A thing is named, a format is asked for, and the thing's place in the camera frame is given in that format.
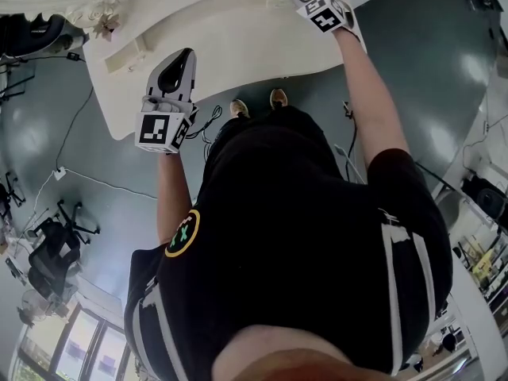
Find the person's left brown shoe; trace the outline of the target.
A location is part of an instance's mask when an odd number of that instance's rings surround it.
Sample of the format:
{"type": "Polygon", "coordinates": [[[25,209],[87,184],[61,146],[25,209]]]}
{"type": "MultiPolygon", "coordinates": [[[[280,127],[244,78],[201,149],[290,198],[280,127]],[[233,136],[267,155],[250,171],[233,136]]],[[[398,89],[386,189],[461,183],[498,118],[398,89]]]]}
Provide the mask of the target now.
{"type": "Polygon", "coordinates": [[[229,104],[231,118],[250,118],[247,105],[240,99],[234,99],[229,104]]]}

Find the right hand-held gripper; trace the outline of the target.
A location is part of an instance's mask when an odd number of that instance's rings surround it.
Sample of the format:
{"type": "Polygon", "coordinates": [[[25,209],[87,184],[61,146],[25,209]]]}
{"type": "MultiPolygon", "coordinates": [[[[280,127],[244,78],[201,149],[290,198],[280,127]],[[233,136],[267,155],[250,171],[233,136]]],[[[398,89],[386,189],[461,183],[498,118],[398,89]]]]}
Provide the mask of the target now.
{"type": "Polygon", "coordinates": [[[312,22],[322,33],[345,29],[353,33],[355,20],[352,8],[342,0],[290,0],[297,13],[312,22]]]}

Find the person's right forearm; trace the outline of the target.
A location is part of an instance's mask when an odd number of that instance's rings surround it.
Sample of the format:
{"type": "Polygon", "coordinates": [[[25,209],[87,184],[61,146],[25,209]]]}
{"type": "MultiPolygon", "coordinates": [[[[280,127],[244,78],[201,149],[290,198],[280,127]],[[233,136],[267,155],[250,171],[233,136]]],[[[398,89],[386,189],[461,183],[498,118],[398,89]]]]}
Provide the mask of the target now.
{"type": "Polygon", "coordinates": [[[360,41],[349,31],[333,32],[343,56],[350,102],[364,162],[389,149],[409,151],[398,111],[387,86],[360,41]]]}

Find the black round device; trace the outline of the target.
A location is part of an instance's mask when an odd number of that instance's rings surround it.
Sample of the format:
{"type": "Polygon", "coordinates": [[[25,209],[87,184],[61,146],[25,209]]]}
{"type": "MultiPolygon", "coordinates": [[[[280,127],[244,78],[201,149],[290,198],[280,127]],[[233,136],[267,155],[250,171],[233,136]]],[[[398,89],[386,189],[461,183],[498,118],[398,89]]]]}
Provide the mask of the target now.
{"type": "Polygon", "coordinates": [[[463,180],[461,189],[492,219],[498,220],[505,213],[508,197],[487,179],[472,175],[463,180]]]}

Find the person's left forearm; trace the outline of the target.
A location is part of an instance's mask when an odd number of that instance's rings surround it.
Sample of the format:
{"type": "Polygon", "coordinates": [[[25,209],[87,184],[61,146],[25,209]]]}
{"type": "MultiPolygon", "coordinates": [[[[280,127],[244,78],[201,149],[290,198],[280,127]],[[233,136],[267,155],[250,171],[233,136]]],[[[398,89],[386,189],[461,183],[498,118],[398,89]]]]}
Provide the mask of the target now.
{"type": "Polygon", "coordinates": [[[172,240],[191,208],[180,154],[159,154],[156,227],[160,245],[172,240]]]}

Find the large glass window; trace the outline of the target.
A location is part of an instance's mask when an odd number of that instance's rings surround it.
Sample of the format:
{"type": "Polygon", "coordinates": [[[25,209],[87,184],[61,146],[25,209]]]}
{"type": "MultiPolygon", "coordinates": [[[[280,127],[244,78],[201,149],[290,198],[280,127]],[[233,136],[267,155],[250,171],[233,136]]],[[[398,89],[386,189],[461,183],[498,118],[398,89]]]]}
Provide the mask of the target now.
{"type": "Polygon", "coordinates": [[[139,381],[122,329],[78,306],[21,335],[9,381],[139,381]]]}

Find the grey floor fan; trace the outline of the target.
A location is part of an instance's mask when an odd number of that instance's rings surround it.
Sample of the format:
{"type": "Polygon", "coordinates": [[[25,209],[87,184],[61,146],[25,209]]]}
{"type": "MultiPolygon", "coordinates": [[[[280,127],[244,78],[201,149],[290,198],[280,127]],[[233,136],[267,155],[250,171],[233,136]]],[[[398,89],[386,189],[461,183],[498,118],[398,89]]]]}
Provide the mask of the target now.
{"type": "Polygon", "coordinates": [[[21,322],[32,328],[36,322],[43,321],[46,317],[48,302],[34,289],[24,292],[21,297],[21,306],[17,312],[21,322]]]}

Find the person's brown shoe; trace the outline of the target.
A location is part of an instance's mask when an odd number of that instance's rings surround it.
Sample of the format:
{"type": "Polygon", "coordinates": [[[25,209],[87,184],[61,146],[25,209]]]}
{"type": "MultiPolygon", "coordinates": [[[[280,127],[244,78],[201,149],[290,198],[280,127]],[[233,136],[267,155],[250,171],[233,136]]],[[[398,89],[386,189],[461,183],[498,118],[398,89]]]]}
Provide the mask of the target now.
{"type": "Polygon", "coordinates": [[[229,104],[231,118],[250,118],[247,105],[240,99],[234,99],[229,104]]]}
{"type": "Polygon", "coordinates": [[[288,98],[285,91],[281,88],[275,88],[271,91],[269,96],[271,108],[277,110],[288,106],[288,98]]]}

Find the cluttered storage shelf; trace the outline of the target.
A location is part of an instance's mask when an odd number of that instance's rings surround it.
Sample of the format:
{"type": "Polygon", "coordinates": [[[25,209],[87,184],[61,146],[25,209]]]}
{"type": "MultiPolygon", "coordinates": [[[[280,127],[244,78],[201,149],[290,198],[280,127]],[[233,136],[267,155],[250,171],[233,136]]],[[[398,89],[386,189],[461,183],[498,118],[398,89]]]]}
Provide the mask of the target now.
{"type": "Polygon", "coordinates": [[[452,242],[501,333],[508,333],[508,234],[497,226],[467,223],[452,242]]]}

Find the black mesh office chair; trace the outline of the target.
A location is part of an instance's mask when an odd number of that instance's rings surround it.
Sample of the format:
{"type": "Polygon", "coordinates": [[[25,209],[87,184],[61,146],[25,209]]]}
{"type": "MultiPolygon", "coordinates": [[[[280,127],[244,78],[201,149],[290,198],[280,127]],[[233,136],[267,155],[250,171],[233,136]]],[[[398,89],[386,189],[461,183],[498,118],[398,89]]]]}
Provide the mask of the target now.
{"type": "Polygon", "coordinates": [[[44,239],[29,254],[29,283],[44,298],[64,296],[71,285],[67,277],[79,262],[81,247],[90,244],[90,236],[101,232],[99,227],[88,229],[77,222],[81,202],[74,204],[71,214],[64,209],[64,200],[60,199],[57,207],[55,217],[45,219],[34,229],[44,239]]]}

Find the small dried flower decoration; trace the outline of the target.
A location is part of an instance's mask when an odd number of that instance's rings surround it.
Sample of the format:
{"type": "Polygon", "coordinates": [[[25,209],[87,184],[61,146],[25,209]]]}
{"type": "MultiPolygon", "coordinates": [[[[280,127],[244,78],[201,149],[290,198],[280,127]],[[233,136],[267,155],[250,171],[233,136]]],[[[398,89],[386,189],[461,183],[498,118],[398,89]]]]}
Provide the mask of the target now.
{"type": "Polygon", "coordinates": [[[111,41],[114,31],[119,28],[120,15],[118,13],[96,13],[92,32],[95,38],[111,41]]]}

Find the person's right brown shoe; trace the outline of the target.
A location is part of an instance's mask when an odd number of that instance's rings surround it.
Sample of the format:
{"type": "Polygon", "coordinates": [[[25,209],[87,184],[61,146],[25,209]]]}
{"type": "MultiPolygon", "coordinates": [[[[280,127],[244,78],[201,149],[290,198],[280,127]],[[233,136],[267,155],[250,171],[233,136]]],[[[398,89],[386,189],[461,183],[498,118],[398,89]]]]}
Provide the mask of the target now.
{"type": "Polygon", "coordinates": [[[271,108],[277,110],[288,106],[288,98],[285,91],[281,88],[275,88],[271,91],[269,96],[271,108]]]}

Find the person's black trousers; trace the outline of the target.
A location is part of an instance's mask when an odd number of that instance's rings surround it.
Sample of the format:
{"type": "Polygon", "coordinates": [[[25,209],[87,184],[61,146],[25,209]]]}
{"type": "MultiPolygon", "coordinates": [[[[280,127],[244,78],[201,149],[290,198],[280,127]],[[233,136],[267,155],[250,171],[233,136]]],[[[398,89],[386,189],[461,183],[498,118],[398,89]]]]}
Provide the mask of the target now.
{"type": "Polygon", "coordinates": [[[294,106],[285,106],[256,118],[250,118],[244,114],[231,118],[221,127],[213,145],[223,145],[238,133],[261,125],[282,126],[294,130],[316,143],[327,143],[322,129],[308,113],[294,106]]]}

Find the person's black T-shirt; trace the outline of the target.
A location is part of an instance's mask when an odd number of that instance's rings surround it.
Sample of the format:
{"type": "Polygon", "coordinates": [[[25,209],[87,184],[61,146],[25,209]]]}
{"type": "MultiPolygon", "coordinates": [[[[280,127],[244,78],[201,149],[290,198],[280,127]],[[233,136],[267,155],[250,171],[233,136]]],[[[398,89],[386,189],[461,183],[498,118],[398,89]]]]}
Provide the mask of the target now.
{"type": "Polygon", "coordinates": [[[390,374],[451,287],[448,231],[409,154],[381,152],[354,184],[328,147],[257,126],[210,153],[172,240],[133,253],[125,333],[161,381],[211,381],[252,325],[313,333],[390,374]]]}

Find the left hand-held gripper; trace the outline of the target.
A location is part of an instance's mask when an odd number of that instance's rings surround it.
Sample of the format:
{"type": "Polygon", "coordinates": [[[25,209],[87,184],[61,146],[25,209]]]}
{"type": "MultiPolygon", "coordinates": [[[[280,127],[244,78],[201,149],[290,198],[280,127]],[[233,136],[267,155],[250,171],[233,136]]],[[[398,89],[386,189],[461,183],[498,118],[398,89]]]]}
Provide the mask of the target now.
{"type": "Polygon", "coordinates": [[[184,48],[153,69],[136,118],[135,145],[138,148],[179,153],[198,112],[191,99],[196,63],[194,50],[184,48]]]}

